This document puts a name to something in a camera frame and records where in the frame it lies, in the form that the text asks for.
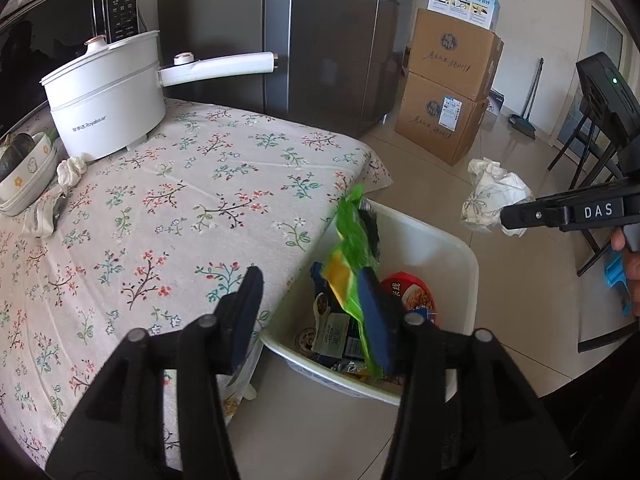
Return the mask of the person's right hand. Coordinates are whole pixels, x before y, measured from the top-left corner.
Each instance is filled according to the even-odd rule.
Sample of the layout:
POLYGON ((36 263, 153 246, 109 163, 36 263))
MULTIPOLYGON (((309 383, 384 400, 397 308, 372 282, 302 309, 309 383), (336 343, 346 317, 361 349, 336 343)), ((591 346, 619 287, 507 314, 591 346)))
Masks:
POLYGON ((623 255, 623 266, 626 273, 627 287, 632 302, 632 313, 640 316, 640 256, 631 252, 621 228, 616 228, 611 236, 612 248, 623 255))

